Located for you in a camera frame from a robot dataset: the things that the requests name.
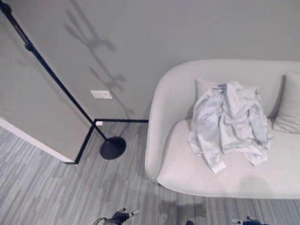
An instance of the black baseboard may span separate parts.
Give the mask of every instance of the black baseboard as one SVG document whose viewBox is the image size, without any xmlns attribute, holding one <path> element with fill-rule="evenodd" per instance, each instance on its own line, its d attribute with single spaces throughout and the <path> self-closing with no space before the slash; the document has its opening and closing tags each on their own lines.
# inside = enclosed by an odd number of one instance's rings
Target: black baseboard
<svg viewBox="0 0 300 225">
<path fill-rule="evenodd" d="M 125 123 L 149 123 L 149 120 L 123 120 L 123 119 L 94 119 L 94 124 L 97 121 L 103 121 L 103 122 L 125 122 Z M 89 129 L 88 134 L 86 135 L 83 144 L 80 148 L 80 151 L 75 159 L 75 162 L 64 162 L 64 164 L 67 165 L 77 165 L 80 161 L 81 156 L 83 155 L 83 151 L 85 150 L 85 147 L 90 139 L 91 134 L 93 133 L 94 127 L 91 126 Z"/>
<path fill-rule="evenodd" d="M 149 123 L 149 120 L 124 120 L 124 119 L 95 119 L 103 122 L 124 122 L 124 123 Z"/>
</svg>

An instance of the wall plate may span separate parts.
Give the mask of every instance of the wall plate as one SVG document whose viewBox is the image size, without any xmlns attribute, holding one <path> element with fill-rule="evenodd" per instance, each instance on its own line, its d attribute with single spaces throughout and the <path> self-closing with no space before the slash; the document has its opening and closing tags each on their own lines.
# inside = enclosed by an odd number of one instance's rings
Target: wall plate
<svg viewBox="0 0 300 225">
<path fill-rule="evenodd" d="M 91 90 L 94 98 L 112 99 L 112 95 L 108 90 Z"/>
<path fill-rule="evenodd" d="M 102 126 L 103 125 L 103 121 L 96 121 L 96 126 L 99 127 L 99 126 Z"/>
</svg>

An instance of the gray wall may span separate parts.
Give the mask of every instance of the gray wall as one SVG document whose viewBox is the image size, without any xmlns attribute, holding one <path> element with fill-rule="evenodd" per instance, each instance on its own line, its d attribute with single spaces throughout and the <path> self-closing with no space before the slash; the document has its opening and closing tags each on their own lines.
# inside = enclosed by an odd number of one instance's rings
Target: gray wall
<svg viewBox="0 0 300 225">
<path fill-rule="evenodd" d="M 300 60 L 299 0 L 9 2 L 96 118 L 148 118 L 159 79 L 184 61 Z M 114 100 L 90 94 L 106 89 Z"/>
<path fill-rule="evenodd" d="M 0 117 L 75 160 L 89 130 L 0 13 Z"/>
</svg>

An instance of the lamp base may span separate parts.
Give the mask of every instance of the lamp base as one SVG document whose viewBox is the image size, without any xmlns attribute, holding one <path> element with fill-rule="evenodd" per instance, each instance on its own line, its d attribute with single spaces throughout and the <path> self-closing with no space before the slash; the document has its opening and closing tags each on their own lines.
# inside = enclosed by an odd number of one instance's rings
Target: lamp base
<svg viewBox="0 0 300 225">
<path fill-rule="evenodd" d="M 126 141 L 121 137 L 108 138 L 100 148 L 100 155 L 104 159 L 115 159 L 123 154 L 126 149 Z"/>
</svg>

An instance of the white sofa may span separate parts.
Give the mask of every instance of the white sofa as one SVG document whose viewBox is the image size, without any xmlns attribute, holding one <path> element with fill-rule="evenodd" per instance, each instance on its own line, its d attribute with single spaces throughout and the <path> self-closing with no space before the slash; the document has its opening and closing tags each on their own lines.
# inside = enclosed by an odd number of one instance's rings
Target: white sofa
<svg viewBox="0 0 300 225">
<path fill-rule="evenodd" d="M 260 85 L 265 114 L 276 116 L 283 75 L 300 72 L 300 62 L 199 60 L 181 64 L 160 80 L 149 120 L 145 169 L 153 182 L 185 194 L 240 198 L 300 198 L 300 135 L 274 137 L 267 162 L 251 165 L 242 153 L 224 156 L 227 167 L 214 174 L 188 144 L 196 101 L 195 79 Z"/>
</svg>

